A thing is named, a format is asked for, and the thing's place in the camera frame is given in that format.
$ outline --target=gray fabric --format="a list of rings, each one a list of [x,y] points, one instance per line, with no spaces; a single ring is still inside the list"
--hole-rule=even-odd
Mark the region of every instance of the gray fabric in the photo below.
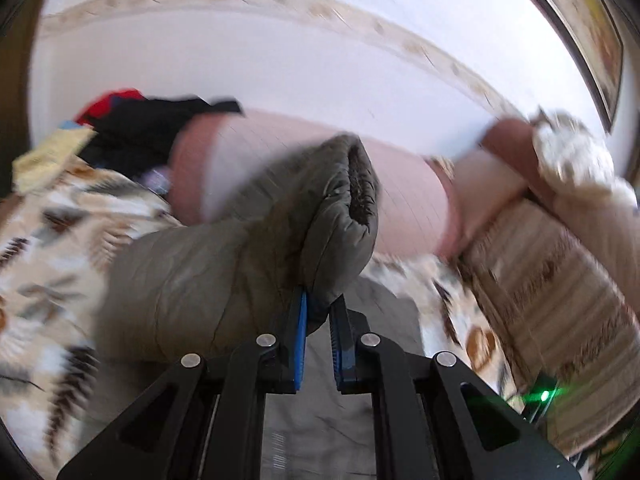
[[[309,296],[311,329],[324,322],[373,251],[378,182],[356,136],[295,160],[250,184],[247,204],[257,190],[268,197],[244,218],[231,206],[225,219],[147,235],[117,257],[97,319],[101,358],[231,352],[272,328],[297,285]]]
[[[367,316],[374,332],[422,355],[418,310],[385,287],[359,278],[344,295],[347,307]],[[362,480],[376,477],[373,411],[369,395],[343,396],[335,388],[326,322],[306,338],[302,389],[267,396],[262,480]]]

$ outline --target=painting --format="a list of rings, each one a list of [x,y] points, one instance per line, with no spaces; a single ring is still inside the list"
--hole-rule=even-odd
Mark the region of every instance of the painting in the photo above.
[[[580,67],[610,131],[622,78],[622,40],[603,0],[535,0]]]

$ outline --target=yellow cloth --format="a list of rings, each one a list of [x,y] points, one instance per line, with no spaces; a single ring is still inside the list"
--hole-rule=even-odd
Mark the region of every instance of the yellow cloth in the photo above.
[[[44,189],[62,173],[71,157],[95,135],[92,128],[59,128],[36,148],[14,160],[14,191]]]

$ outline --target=framed painting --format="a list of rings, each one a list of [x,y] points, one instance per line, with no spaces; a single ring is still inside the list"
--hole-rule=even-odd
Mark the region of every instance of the framed painting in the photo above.
[[[574,56],[610,132],[622,79],[623,45],[604,0],[534,0]]]

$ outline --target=leaf print blanket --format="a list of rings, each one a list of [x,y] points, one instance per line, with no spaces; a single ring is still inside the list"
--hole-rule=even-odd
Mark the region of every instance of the leaf print blanket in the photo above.
[[[0,416],[44,480],[76,452],[111,262],[176,226],[160,197],[77,157],[47,189],[0,206]]]

